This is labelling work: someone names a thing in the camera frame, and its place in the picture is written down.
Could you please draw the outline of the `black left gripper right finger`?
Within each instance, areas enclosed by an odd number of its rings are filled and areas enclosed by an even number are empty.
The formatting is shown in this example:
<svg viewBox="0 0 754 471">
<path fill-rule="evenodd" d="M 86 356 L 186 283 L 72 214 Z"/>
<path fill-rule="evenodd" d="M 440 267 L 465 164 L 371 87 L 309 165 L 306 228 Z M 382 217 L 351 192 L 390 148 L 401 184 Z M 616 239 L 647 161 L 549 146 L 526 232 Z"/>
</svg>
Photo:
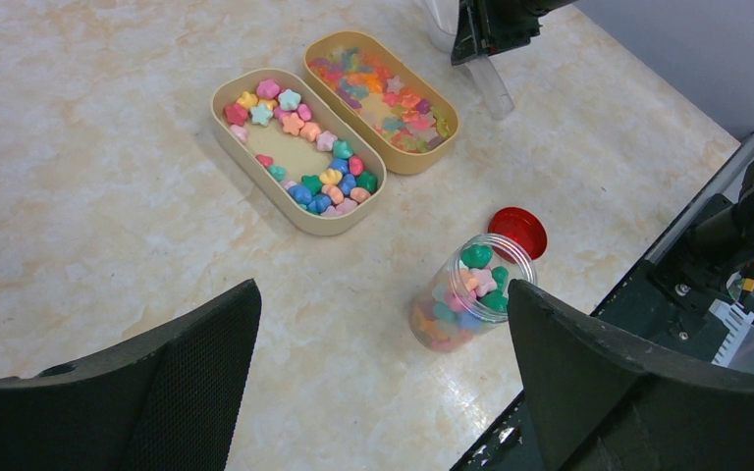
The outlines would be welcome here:
<svg viewBox="0 0 754 471">
<path fill-rule="evenodd" d="M 526 281 L 513 348 L 549 470 L 754 470 L 754 375 L 663 348 Z"/>
</svg>

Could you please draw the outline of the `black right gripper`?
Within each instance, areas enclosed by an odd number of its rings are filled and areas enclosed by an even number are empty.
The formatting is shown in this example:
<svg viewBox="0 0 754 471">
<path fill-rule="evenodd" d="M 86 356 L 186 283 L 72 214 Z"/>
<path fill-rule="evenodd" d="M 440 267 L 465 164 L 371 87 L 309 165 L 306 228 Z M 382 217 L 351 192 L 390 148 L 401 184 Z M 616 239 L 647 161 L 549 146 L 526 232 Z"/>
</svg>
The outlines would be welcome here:
<svg viewBox="0 0 754 471">
<path fill-rule="evenodd" d="M 459 0 L 453 66 L 529 45 L 540 19 L 575 0 Z"/>
</svg>

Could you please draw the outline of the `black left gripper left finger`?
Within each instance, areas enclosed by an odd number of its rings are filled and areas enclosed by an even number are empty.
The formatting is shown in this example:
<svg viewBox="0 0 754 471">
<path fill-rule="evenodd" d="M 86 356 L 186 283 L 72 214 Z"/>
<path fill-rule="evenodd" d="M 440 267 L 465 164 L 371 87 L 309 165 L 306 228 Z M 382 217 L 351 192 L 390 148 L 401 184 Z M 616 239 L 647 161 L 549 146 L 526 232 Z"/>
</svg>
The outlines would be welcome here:
<svg viewBox="0 0 754 471">
<path fill-rule="evenodd" d="M 221 470 L 262 299 L 245 281 L 129 340 L 0 379 L 0 470 Z"/>
</svg>

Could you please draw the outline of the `clear plastic scoop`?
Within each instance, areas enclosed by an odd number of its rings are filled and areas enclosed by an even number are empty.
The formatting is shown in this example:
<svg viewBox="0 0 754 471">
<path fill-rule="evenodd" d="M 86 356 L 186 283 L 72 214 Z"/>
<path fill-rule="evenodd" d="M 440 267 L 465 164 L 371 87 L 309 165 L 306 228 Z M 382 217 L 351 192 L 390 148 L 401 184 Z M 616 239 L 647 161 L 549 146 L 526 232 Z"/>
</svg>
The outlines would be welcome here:
<svg viewBox="0 0 754 471">
<path fill-rule="evenodd" d="M 426 28 L 433 46 L 450 55 L 458 35 L 458 1 L 422 2 Z M 503 120 L 514 109 L 512 98 L 497 69 L 488 57 L 472 59 L 462 65 L 471 75 L 485 105 L 495 120 Z"/>
</svg>

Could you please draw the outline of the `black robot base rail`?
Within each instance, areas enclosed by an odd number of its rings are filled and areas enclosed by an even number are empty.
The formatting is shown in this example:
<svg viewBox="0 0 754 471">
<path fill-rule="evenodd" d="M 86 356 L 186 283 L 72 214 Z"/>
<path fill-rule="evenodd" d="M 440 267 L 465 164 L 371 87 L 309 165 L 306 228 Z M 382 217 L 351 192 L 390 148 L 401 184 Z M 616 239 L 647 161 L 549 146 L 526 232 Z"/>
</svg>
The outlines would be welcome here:
<svg viewBox="0 0 754 471">
<path fill-rule="evenodd" d="M 754 132 L 586 315 L 754 375 Z M 457 469 L 549 470 L 523 384 Z"/>
</svg>

